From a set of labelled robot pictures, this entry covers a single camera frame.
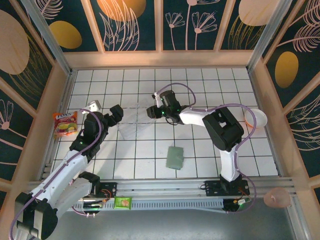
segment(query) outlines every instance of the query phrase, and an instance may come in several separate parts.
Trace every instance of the white flower drawing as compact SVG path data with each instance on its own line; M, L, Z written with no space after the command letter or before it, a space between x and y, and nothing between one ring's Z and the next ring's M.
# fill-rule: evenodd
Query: white flower drawing
M23 136L22 134L12 130L10 128L10 121L12 119L12 116L13 116L13 112L14 112L14 104L10 101L7 101L6 104L5 104L5 101L0 99L0 131L11 131L13 132L14 134L17 134L18 136L20 137L23 137L23 138L27 138L26 136ZM19 149L19 150L22 150L23 147L21 146L18 146L16 144L13 144L9 141L6 141L4 139L1 139L0 138L0 142L4 143L4 144L7 144L11 147L14 147L16 149ZM4 164L4 165L17 165L17 163L10 163L10 162L2 162L0 161L0 164Z
M182 27L186 25L186 22L183 21L184 18L182 17L181 13L177 12L173 13L172 15L170 12L166 13L165 19L170 28L173 50L176 50L172 29Z
M188 50L188 27L189 27L189 16L190 16L190 9L191 6L196 5L207 5L207 4L216 4L220 2L220 0L186 0L188 3L188 12L186 15L186 28L185 28L185 50Z
M208 33L217 30L217 24L215 18L215 12L207 13L204 12L201 17L199 17L199 12L195 12L192 14L192 23L195 32L195 43L194 43L194 50L197 50L197 40L198 34Z

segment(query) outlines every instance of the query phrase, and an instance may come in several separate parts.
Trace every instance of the dark teal wallpaper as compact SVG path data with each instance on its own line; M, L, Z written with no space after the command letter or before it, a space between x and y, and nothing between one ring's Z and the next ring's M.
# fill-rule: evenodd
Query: dark teal wallpaper
M306 0L266 63L282 106L320 71L320 2Z
M104 49L156 50L154 0L90 0Z
M0 78L37 109L52 65L9 1L0 2Z
M225 6L225 0L164 0L163 50L213 50Z
M317 176L320 174L320 86L286 117L309 177Z
M32 116L0 90L1 179L12 180L32 122Z
M277 1L236 0L221 50L253 50Z
M280 25L278 26L277 30L275 31L275 34L273 35L272 39L270 40L268 46L266 46L262 57L264 58L266 56L266 54L268 53L269 49L271 48L271 45L274 43L274 39L278 36L280 30L282 29L282 27L284 26L285 22L287 21L292 9L295 7L296 3L298 0L292 0L291 5L289 7L289 10L286 12L286 15L284 16L284 18L282 19Z

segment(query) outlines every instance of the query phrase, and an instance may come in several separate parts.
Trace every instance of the leaf drawing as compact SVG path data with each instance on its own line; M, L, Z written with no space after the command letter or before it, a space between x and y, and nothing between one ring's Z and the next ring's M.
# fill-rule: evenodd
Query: leaf drawing
M320 149L320 96L305 106L293 109L287 119L300 150Z
M135 51L139 45L140 31L134 11L128 8L124 1L122 1L123 10L116 0L110 0L110 2L112 7L109 2L101 1L102 10L107 13L107 17L100 13L104 24L103 45L105 50Z
M55 19L58 16L58 13L64 7L62 5L62 0L35 0L41 15L45 19Z
M277 47L291 43L294 50L297 52L309 52L317 48L320 44L320 24L319 25L305 25L301 27L295 34L294 38L278 44Z

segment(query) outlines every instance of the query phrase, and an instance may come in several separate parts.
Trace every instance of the purple cable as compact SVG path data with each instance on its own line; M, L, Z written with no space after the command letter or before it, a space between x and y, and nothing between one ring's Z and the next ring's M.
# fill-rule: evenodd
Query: purple cable
M238 214L238 213L243 213L243 212L246 212L248 211L250 208L252 208L256 202L256 197L257 197L257 189L256 189L256 186L254 184L254 182L251 180L250 177L246 176L245 174L243 174L239 167L238 167L238 149L240 148L240 146L242 144L245 143L245 141L247 141L255 132L256 128L257 128L257 119L256 119L256 116L254 114L254 112L247 106L245 105L242 105L242 104L239 104L239 103L228 103L228 104L224 104L224 105L220 105L220 106L217 106L217 107L213 107L211 109L194 109L192 108L192 106L194 104L196 104L197 100L196 100L196 95L194 93L194 91L192 91L192 89L190 87L188 87L187 85L183 84L183 83L178 83L178 82L174 82L174 83L171 83L171 84L168 84L166 86L164 86L163 88L161 88L159 91L157 91L156 93L157 94L161 94L161 92L166 89L167 87L171 86L171 85L182 85L182 86L185 86L193 95L193 98L194 98L194 103L193 104L190 104L189 107L190 107L190 110L191 111L194 111L194 112L199 112L199 113L206 113L206 112L213 112L215 110L218 110L218 109L221 109L221 108L224 108L224 107L241 107L241 108L244 108L246 109L251 115L252 115L252 118L253 118L253 129L252 131L250 132L250 134L244 139L242 140L236 147L235 147L235 151L234 151L234 166L235 166L235 169L238 171L238 173L240 173L242 176L244 176L246 179L249 180L249 182L252 184L252 187L253 187L253 192L254 192L254 196L253 196L253 199L252 199L252 203L250 204L249 207L247 207L246 209L242 210L242 211L235 211L235 212L231 212L233 214Z
M101 133L102 133L102 126L101 126L101 123L100 123L100 120L99 118L90 110L87 110L87 109L80 109L79 111L85 111L85 112L88 112L90 113L94 118L95 120L98 122L98 126L99 126L99 133L98 133L98 136L96 137L96 139L90 144L88 145L87 147L85 147L84 149L82 149L81 151L77 152L75 155L73 155L72 157L70 157L69 160L66 161L65 164L62 165L61 168L59 168L57 170L57 172L52 176L52 178L47 182L46 185L44 185L43 189L45 190L52 182L53 180L59 175L59 173L64 169L64 167L70 163L75 157L79 156L80 154L82 154L83 152L85 152L86 150L88 150L89 148L91 148L100 138L101 136ZM9 231L9 239L10 240L14 240L14 236L13 236L13 230L14 230L14 226L15 226L15 223L16 221L18 220L19 216L23 213L23 211L40 195L44 192L44 190L40 190L38 193L36 193L21 209L20 211L15 215L12 223L11 223L11 226L10 226L10 231Z

